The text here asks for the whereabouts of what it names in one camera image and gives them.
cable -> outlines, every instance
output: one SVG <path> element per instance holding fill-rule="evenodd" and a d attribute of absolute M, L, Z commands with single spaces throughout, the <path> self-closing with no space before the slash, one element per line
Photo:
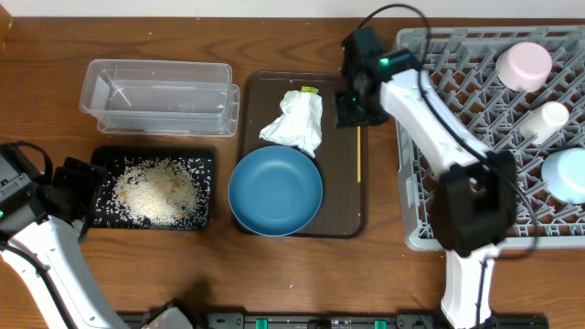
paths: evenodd
<path fill-rule="evenodd" d="M 445 128 L 445 130 L 451 135 L 451 137 L 455 140 L 455 142 L 457 142 L 469 154 L 473 155 L 482 165 L 485 165 L 489 170 L 491 170 L 496 175 L 498 175 L 500 178 L 502 178 L 502 180 L 508 186 L 510 186 L 512 189 L 514 189 L 516 194 L 520 197 L 522 202 L 526 205 L 526 210 L 528 211 L 528 215 L 530 216 L 530 221 L 532 222 L 534 229 L 535 229 L 535 237 L 533 238 L 532 245 L 528 249 L 526 249 L 524 253 L 517 254 L 517 255 L 499 256 L 499 257 L 487 256 L 484 258 L 483 261 L 481 261 L 480 264 L 482 266 L 482 271 L 481 271 L 481 275 L 480 275 L 479 293 L 478 293 L 477 304 L 476 304 L 477 310 L 476 310 L 476 314 L 475 314 L 475 327 L 477 329 L 479 329 L 480 328 L 480 310 L 481 310 L 481 305 L 482 305 L 482 297 L 483 297 L 483 290 L 484 290 L 484 277 L 485 277 L 485 269 L 487 268 L 487 261 L 489 261 L 489 260 L 494 260 L 494 261 L 496 261 L 496 260 L 521 260 L 523 258 L 527 258 L 527 257 L 531 256 L 532 253 L 534 253 L 537 249 L 538 238 L 539 238 L 537 216 L 534 213 L 534 210 L 532 209 L 532 207 L 530 206 L 530 201 L 527 199 L 524 192 L 517 186 L 517 184 L 515 182 L 512 182 L 512 180 L 509 177 L 507 177 L 506 175 L 502 174 L 499 170 L 497 170 L 497 168 L 495 168 L 488 161 L 488 159 L 485 156 L 479 154 L 471 146 L 469 146 L 465 142 L 465 140 L 462 139 L 449 126 L 449 124 L 447 124 L 447 122 L 445 122 L 445 120 L 440 116 L 440 114 L 437 113 L 437 111 L 432 107 L 431 102 L 427 98 L 427 91 L 422 88 L 422 79 L 423 79 L 423 71 L 424 71 L 424 68 L 423 68 L 424 67 L 424 60 L 427 57 L 427 55 L 429 54 L 429 49 L 431 48 L 431 24 L 429 23 L 429 19 L 418 8 L 415 8 L 411 5 L 391 4 L 391 5 L 384 5 L 384 6 L 380 7 L 379 9 L 375 10 L 372 14 L 370 14 L 366 18 L 364 18 L 364 20 L 362 20 L 362 22 L 357 26 L 357 28 L 361 28 L 370 19 L 372 19 L 372 17 L 377 15 L 379 12 L 382 12 L 386 9 L 390 9 L 390 8 L 394 8 L 394 7 L 406 8 L 406 9 L 409 9 L 409 10 L 417 13 L 420 16 L 420 19 L 422 20 L 425 28 L 427 29 L 426 42 L 425 42 L 424 50 L 422 53 L 422 58 L 420 59 L 420 67 L 419 67 L 419 75 L 418 75 L 418 85 L 419 85 L 420 97 L 424 100 L 424 102 L 427 104 L 427 107 L 429 107 L 429 110 L 431 110 L 432 114 L 434 115 L 434 117 L 443 126 L 443 128 Z"/>
<path fill-rule="evenodd" d="M 67 309 L 66 309 L 65 305 L 63 304 L 63 301 L 60 300 L 59 295 L 58 295 L 55 287 L 53 286 L 53 282 L 51 282 L 51 279 L 47 275 L 47 270 L 45 270 L 45 268 L 43 268 L 43 266 L 41 264 L 39 264 L 32 257 L 28 256 L 21 249 L 14 248 L 14 247 L 8 245 L 7 242 L 3 241 L 2 243 L 0 243 L 0 251 L 5 251 L 5 250 L 16 254 L 18 257 L 22 258 L 23 260 L 26 260 L 30 265 L 32 265 L 35 268 L 37 275 L 43 280 L 43 282 L 45 283 L 45 286 L 47 286 L 48 294 L 50 294 L 51 298 L 53 299 L 53 302 L 55 302 L 55 306 L 57 307 L 57 311 L 58 311 L 59 315 L 61 315 L 61 319 L 63 320 L 65 327 L 69 328 L 69 329 L 75 328 L 75 326 L 73 325 L 73 322 L 71 321 L 71 319 L 69 317 L 69 313 L 67 312 Z"/>

wood grain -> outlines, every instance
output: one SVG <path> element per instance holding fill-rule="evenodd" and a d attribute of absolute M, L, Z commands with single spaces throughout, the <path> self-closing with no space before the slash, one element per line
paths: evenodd
<path fill-rule="evenodd" d="M 8 38 L 8 32 L 10 31 L 10 27 L 12 26 L 12 17 L 6 9 L 0 5 L 0 58 L 2 58 L 2 53 L 4 51 L 4 42 Z"/>
<path fill-rule="evenodd" d="M 440 252 L 409 250 L 402 236 L 393 124 L 368 131 L 368 218 L 355 239 L 267 239 L 238 233 L 227 200 L 238 138 L 121 137 L 96 130 L 79 110 L 95 58 L 225 62 L 243 87 L 260 70 L 335 73 L 339 44 L 356 19 L 18 18 L 0 60 L 0 142 L 28 140 L 56 164 L 89 161 L 105 144 L 203 145 L 216 152 L 217 207 L 205 233 L 92 229 L 85 260 L 112 306 L 142 312 L 178 297 L 191 311 L 395 313 L 439 310 Z M 433 19 L 436 27 L 583 24 L 583 20 Z M 391 41 L 416 19 L 380 19 Z M 491 295 L 499 313 L 543 313 L 554 328 L 585 327 L 583 250 L 545 250 L 498 263 Z M 14 271 L 0 265 L 0 327 L 44 328 Z"/>

blue bowl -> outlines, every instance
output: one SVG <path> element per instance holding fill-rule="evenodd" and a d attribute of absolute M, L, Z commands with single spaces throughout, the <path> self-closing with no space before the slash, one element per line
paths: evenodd
<path fill-rule="evenodd" d="M 323 182 L 314 163 L 290 147 L 246 155 L 229 179 L 229 206 L 248 230 L 270 237 L 298 231 L 316 215 Z"/>

dish rack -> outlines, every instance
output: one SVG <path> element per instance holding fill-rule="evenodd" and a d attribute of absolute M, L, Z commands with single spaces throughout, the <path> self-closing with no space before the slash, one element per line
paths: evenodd
<path fill-rule="evenodd" d="M 554 61 L 547 84 L 532 93 L 506 88 L 497 78 L 497 57 L 524 41 L 546 48 Z M 399 31 L 397 48 L 420 58 L 424 28 Z M 456 27 L 434 28 L 424 68 L 445 104 L 479 140 L 495 151 L 514 154 L 517 183 L 526 193 L 539 222 L 540 248 L 585 247 L 585 206 L 558 201 L 540 176 L 549 154 L 585 147 L 585 27 Z M 540 146 L 526 140 L 518 127 L 531 110 L 546 101 L 569 109 L 569 122 Z M 397 122 L 399 195 L 405 241 L 414 250 L 440 250 L 429 225 L 437 181 L 429 164 L 406 130 Z M 526 248 L 535 230 L 526 206 L 518 203 L 515 225 L 504 249 Z"/>

white tissue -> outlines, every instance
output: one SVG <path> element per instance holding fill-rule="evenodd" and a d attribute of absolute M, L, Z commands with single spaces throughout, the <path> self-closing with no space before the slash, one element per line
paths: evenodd
<path fill-rule="evenodd" d="M 321 143 L 321 96 L 312 92 L 287 91 L 281 101 L 283 115 L 260 131 L 260 138 L 286 146 L 298 146 L 314 157 Z"/>

